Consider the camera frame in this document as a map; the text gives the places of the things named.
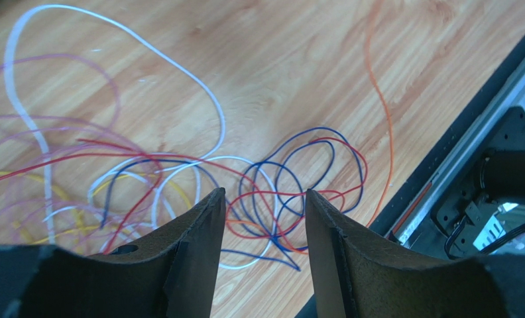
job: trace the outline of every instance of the wood grain surface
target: wood grain surface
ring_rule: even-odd
[[[191,70],[219,98],[227,120],[223,146],[216,154],[262,160],[289,136],[325,125],[341,131],[369,162],[369,180],[359,208],[350,216],[366,223],[373,214],[388,176],[386,116],[367,75],[363,46],[374,0],[67,0],[111,17],[132,28],[175,61]],[[39,0],[0,2],[0,64],[6,39],[25,11]],[[525,0],[386,0],[372,39],[374,72],[394,121],[395,173],[390,199],[428,153],[464,106],[485,83],[525,33]],[[39,13],[27,25],[17,58],[49,53],[83,56],[104,68],[121,92],[122,110],[113,130],[149,151],[200,156],[217,141],[219,121],[202,89],[190,78],[114,26],[71,11]],[[99,73],[65,58],[20,64],[16,85],[32,115],[56,115],[108,125],[113,115],[113,92]],[[13,114],[0,77],[0,115]],[[40,127],[61,127],[60,121],[37,121]],[[20,120],[0,122],[3,132],[25,131]],[[49,143],[76,143],[78,133],[45,134]],[[297,140],[292,150],[316,133]],[[14,170],[40,155],[31,135],[0,146],[0,170]],[[321,188],[347,189],[359,183],[357,168],[343,147]],[[287,152],[279,154],[283,158]],[[290,167],[304,185],[311,184],[330,160],[325,146],[300,152]],[[55,165],[54,183],[71,198],[84,201],[89,185],[119,159],[82,158]],[[246,164],[223,160],[236,169]],[[237,178],[210,168],[237,195]],[[193,174],[176,180],[193,196]],[[43,197],[41,184],[17,184],[20,194],[4,195],[0,209],[14,195]],[[205,181],[206,194],[212,186]],[[297,191],[287,177],[283,191]],[[146,191],[129,179],[115,187],[112,211],[120,215]],[[174,191],[166,194],[174,209],[186,211]],[[347,199],[352,202],[357,194]],[[103,204],[103,193],[97,204]],[[28,209],[0,215],[0,242],[15,242],[13,220],[25,222],[35,238],[44,237],[44,216],[25,220]],[[58,227],[72,228],[64,217]],[[305,243],[304,228],[290,236]],[[75,249],[76,240],[58,239]],[[79,252],[95,252],[88,241]],[[266,242],[245,241],[225,234],[224,248],[260,252]],[[284,258],[271,248],[267,254]],[[220,269],[213,299],[214,317],[293,317],[313,293],[307,256],[293,255],[302,268],[258,262],[244,270]],[[244,264],[248,258],[223,253],[221,261]]]

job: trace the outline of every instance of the black cylinder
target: black cylinder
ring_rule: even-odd
[[[498,203],[525,205],[525,151],[496,152],[478,165],[475,186]]]

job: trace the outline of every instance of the black cable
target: black cable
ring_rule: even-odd
[[[460,258],[458,256],[451,254],[451,247],[453,246],[453,244],[455,244],[457,237],[459,236],[461,231],[465,228],[466,224],[467,224],[467,216],[465,215],[463,216],[459,224],[455,227],[451,235],[449,235],[449,237],[447,237],[447,240],[445,241],[445,253],[447,253],[447,257],[450,260],[457,260]]]
[[[520,235],[524,233],[525,233],[525,223],[507,232],[503,237],[500,237],[494,242],[490,243],[490,245],[484,247],[480,251],[480,253],[490,254],[494,252],[495,250],[497,250],[498,248],[504,246],[507,242],[510,242],[511,240],[515,239],[516,237],[519,237]]]

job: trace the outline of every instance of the pile of wires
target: pile of wires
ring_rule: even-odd
[[[128,138],[112,131],[121,114],[119,88],[111,76],[96,63],[69,54],[47,54],[15,60],[17,43],[19,42],[23,29],[33,16],[47,9],[63,9],[83,13],[120,28],[132,36],[137,42],[193,79],[209,96],[219,116],[221,128],[215,146],[199,157],[170,152],[147,152]],[[370,46],[371,37],[372,33],[367,37],[367,46]],[[369,70],[371,81],[384,105],[390,135],[390,173],[375,215],[371,219],[372,222],[378,215],[382,200],[386,195],[392,177],[394,147],[392,122],[388,107],[372,73],[369,52],[367,50],[365,51],[368,56],[367,69]],[[15,87],[14,66],[27,62],[65,58],[85,64],[94,69],[108,82],[108,86],[113,93],[115,104],[112,119],[107,126],[69,117],[29,115],[23,107]],[[258,253],[224,248],[222,251],[225,253],[240,254],[253,258],[253,260],[246,264],[220,264],[220,266],[228,269],[241,269],[253,265],[259,260],[269,260],[285,264],[295,270],[300,270],[300,267],[291,255],[307,254],[308,247],[306,245],[295,246],[289,237],[292,236],[292,233],[294,233],[304,220],[304,190],[308,188],[318,189],[320,185],[324,183],[324,180],[330,178],[328,174],[334,165],[335,159],[338,157],[336,146],[345,147],[351,154],[351,158],[355,162],[355,169],[359,173],[359,179],[356,184],[344,191],[334,189],[319,189],[318,191],[325,195],[332,203],[338,202],[339,210],[343,213],[354,211],[363,198],[364,185],[369,173],[367,161],[356,148],[350,145],[349,141],[340,132],[329,127],[315,127],[295,134],[280,145],[271,155],[258,162],[240,156],[212,156],[223,144],[226,122],[223,109],[209,87],[186,68],[170,59],[131,29],[97,13],[68,5],[42,5],[27,11],[16,22],[9,35],[3,65],[0,66],[0,74],[2,73],[7,97],[14,107],[16,114],[0,115],[0,133],[6,135],[5,138],[0,140],[0,147],[7,142],[15,141],[40,148],[40,155],[19,169],[0,171],[0,182],[8,181],[5,192],[6,203],[4,208],[0,210],[0,223],[7,217],[7,220],[4,220],[3,223],[9,224],[14,228],[15,232],[11,243],[28,242],[31,244],[42,244],[48,242],[50,244],[56,244],[58,237],[72,236],[74,237],[74,247],[69,247],[73,250],[82,246],[88,247],[92,245],[90,241],[101,240],[102,245],[99,248],[99,252],[111,252],[117,245],[137,239],[143,233],[147,233],[161,226],[162,221],[159,221],[161,215],[166,214],[170,219],[176,217],[170,200],[163,195],[164,188],[167,185],[179,194],[188,208],[200,200],[203,180],[207,178],[214,187],[219,187],[218,181],[220,180],[217,180],[207,169],[210,167],[229,173],[233,178],[238,179],[237,196],[227,202],[226,226],[229,232],[245,240],[266,241],[266,246],[263,251]],[[27,126],[27,130],[11,133],[1,124],[17,121],[18,119],[23,121]],[[49,121],[53,123],[60,121],[66,125],[63,127],[39,128],[36,121]],[[51,145],[45,137],[46,134],[64,134],[68,132],[83,134],[84,136],[89,135],[91,138],[79,137],[69,145]],[[323,133],[324,136],[314,137],[316,133]],[[30,136],[33,136],[35,141],[29,140]],[[302,145],[291,150],[290,143],[294,141],[299,142],[302,138],[306,138],[305,141],[302,141]],[[326,146],[330,150],[330,161],[317,181],[310,185],[302,185],[299,177],[288,167],[288,163],[295,154],[315,146]],[[279,160],[278,154],[288,150],[290,150],[290,152],[283,157],[284,159]],[[53,183],[53,167],[57,164],[75,160],[76,158],[97,157],[118,158],[123,159],[123,161],[109,169],[92,183],[87,191],[86,201],[81,202],[72,199],[64,189]],[[217,163],[218,160],[238,160],[249,166],[243,171],[238,171],[229,166]],[[34,170],[39,168],[43,169],[43,176],[33,173]],[[276,170],[273,178],[265,171],[265,168],[267,168],[267,171],[268,168]],[[185,170],[192,170],[196,179],[196,192],[192,200],[190,200],[186,192],[173,181],[175,176]],[[267,187],[264,187],[260,183],[261,176]],[[293,180],[297,187],[296,191],[286,192],[279,189],[279,184],[285,184],[285,182],[281,181],[281,177],[283,176],[288,176]],[[115,191],[115,184],[124,178],[133,178],[142,182],[146,185],[146,192],[127,213],[112,213],[111,201]],[[22,191],[26,188],[25,181],[27,179],[43,184],[44,198],[23,197],[21,195]],[[94,198],[103,190],[105,190],[105,203],[103,207],[100,207]],[[349,203],[347,202],[346,196],[353,192],[357,192],[358,194],[353,194],[356,199]],[[269,196],[272,198],[272,201],[274,201],[274,205],[269,203]],[[37,206],[37,208],[31,209],[30,207],[33,205]],[[14,211],[22,211],[22,217],[18,218],[17,213]],[[36,239],[32,237],[32,234],[27,230],[26,225],[31,225],[38,220],[46,225],[48,234],[45,238]],[[65,222],[68,223],[67,227],[69,227],[69,229],[58,232],[56,230],[57,224]],[[272,246],[275,246],[276,249],[284,255],[284,259],[267,255]],[[82,251],[84,254],[91,254],[93,252],[95,251]]]

